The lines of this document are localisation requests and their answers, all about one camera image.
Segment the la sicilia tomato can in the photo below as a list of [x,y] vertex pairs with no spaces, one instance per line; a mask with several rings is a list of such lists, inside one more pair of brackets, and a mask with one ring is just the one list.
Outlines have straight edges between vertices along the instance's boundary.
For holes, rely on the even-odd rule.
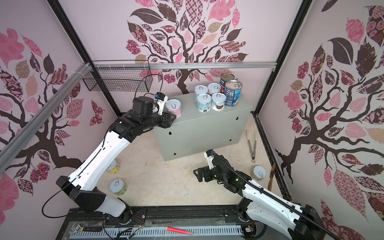
[[221,85],[221,93],[225,93],[225,85],[228,81],[232,81],[235,79],[235,76],[233,74],[221,74],[220,77],[220,85]]

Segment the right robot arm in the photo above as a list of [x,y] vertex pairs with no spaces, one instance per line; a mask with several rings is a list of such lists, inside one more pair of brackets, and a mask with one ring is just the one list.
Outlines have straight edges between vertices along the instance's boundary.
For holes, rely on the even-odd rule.
[[195,176],[199,182],[217,181],[240,195],[242,200],[236,214],[241,221],[263,223],[290,240],[323,240],[326,235],[338,239],[323,225],[313,207],[302,207],[275,195],[249,175],[236,171],[224,156],[213,150],[206,151],[204,157],[208,166],[196,169]]

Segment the pink can white lid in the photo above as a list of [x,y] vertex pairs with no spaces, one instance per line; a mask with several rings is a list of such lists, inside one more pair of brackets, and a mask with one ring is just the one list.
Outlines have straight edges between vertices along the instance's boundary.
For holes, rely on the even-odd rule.
[[221,93],[221,85],[220,84],[211,83],[207,86],[207,88],[208,88],[208,94],[211,96],[213,94],[216,94],[216,93]]

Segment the teal can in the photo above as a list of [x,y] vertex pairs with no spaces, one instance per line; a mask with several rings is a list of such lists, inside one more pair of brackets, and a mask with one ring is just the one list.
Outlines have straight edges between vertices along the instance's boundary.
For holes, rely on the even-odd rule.
[[212,97],[209,94],[201,94],[197,97],[197,109],[199,112],[206,113],[211,110]]
[[208,91],[209,90],[208,90],[207,86],[203,86],[203,85],[196,86],[195,87],[195,101],[197,101],[197,98],[199,95],[207,94]]
[[217,112],[221,112],[225,109],[226,96],[222,93],[212,94],[212,109]]

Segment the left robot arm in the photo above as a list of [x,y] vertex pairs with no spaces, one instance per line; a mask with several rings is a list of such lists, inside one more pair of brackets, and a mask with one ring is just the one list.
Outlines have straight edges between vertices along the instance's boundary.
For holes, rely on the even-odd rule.
[[100,212],[114,218],[119,224],[128,224],[133,216],[131,207],[124,201],[111,197],[96,187],[103,173],[113,160],[136,137],[155,127],[170,128],[177,118],[164,111],[168,96],[156,93],[154,98],[136,97],[133,108],[118,117],[107,129],[94,152],[68,177],[56,181],[60,190],[86,212]]

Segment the blue label tall can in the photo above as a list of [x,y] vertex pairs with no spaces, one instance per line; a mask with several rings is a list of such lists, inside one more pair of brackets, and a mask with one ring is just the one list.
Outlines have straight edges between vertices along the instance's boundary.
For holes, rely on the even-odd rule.
[[235,107],[241,95],[243,84],[238,80],[227,81],[225,85],[226,101],[225,105]]

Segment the green label can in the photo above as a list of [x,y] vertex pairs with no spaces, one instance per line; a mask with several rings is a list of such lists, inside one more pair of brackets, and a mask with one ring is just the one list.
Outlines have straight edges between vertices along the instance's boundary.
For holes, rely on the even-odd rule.
[[116,179],[111,182],[109,189],[113,194],[122,196],[127,192],[128,187],[122,179]]

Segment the yellow label can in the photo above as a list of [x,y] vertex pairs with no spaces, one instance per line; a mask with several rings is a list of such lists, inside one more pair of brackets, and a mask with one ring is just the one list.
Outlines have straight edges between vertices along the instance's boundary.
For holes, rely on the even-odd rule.
[[119,170],[120,170],[120,164],[116,160],[113,160],[112,163],[106,169],[106,172],[108,172],[111,175],[114,175]]

